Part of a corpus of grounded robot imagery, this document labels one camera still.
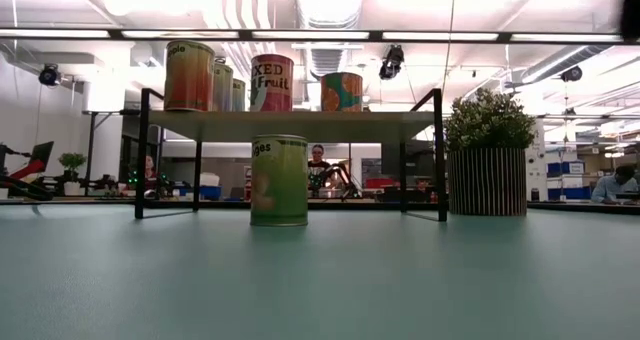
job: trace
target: shelf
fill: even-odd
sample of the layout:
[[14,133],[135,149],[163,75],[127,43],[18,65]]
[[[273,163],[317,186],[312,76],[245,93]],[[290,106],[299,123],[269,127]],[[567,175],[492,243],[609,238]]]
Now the shelf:
[[249,142],[256,135],[303,136],[312,142],[409,140],[433,124],[431,112],[168,112],[149,123],[203,142]]

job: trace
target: ceiling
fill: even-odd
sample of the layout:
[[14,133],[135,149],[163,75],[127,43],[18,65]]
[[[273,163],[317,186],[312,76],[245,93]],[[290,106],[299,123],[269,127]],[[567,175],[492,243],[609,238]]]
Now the ceiling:
[[[210,19],[218,14],[222,23],[234,28],[266,26],[301,27],[297,0],[0,0],[0,26],[21,27],[124,27],[208,28],[220,26]],[[351,0],[313,0],[333,10]],[[362,0],[357,27],[384,30],[598,32],[615,31],[621,0]],[[9,51],[13,42],[7,42]],[[120,54],[134,43],[109,41],[21,41],[20,48],[32,52],[90,53],[105,66],[120,69],[136,86],[162,90],[162,68],[139,66],[122,60]],[[262,44],[209,43],[217,55],[240,73],[235,62],[249,62],[252,55],[268,51]],[[166,43],[149,44],[154,58],[163,59]],[[276,52],[296,64],[294,97],[308,99],[305,50],[291,43],[274,44]],[[372,109],[408,110],[433,87],[443,87],[445,101],[465,96],[479,86],[504,90],[510,71],[533,66],[563,49],[556,45],[404,44],[405,64],[392,80],[378,77],[387,44],[361,44],[346,53],[341,70],[362,74]],[[7,52],[7,47],[0,46]],[[633,114],[640,110],[640,88],[635,74],[640,70],[640,47],[614,47],[582,63],[582,80],[567,83],[549,78],[528,85],[519,95],[533,112],[560,113],[576,107],[578,114]],[[562,122],[548,122],[562,125]]]

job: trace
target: small plant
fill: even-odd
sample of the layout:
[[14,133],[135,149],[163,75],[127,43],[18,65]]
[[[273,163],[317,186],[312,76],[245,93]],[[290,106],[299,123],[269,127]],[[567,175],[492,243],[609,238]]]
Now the small plant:
[[87,162],[87,157],[78,153],[64,153],[60,155],[58,161],[65,170],[76,173],[76,170]]
[[444,125],[448,150],[529,147],[535,119],[512,98],[481,88],[476,101],[454,100],[453,113]]

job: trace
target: tin can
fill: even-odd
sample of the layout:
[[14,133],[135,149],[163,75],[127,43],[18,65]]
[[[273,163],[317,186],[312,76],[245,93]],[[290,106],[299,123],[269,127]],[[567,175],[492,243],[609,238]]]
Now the tin can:
[[323,76],[320,82],[322,111],[362,111],[362,76],[337,72]]
[[252,151],[251,225],[306,225],[307,139],[256,136]]
[[293,111],[293,60],[275,54],[251,60],[251,111]]
[[225,64],[213,64],[213,108],[211,111],[231,111],[233,69]]
[[233,94],[232,98],[232,107],[233,111],[244,111],[245,110],[245,84],[244,81],[233,79]]
[[193,41],[167,45],[165,110],[211,111],[213,56],[210,47]]

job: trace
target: striped planter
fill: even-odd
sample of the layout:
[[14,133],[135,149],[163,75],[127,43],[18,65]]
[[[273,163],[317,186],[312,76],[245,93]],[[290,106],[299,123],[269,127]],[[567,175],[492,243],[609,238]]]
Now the striped planter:
[[449,209],[454,214],[519,216],[527,213],[522,149],[448,153]]

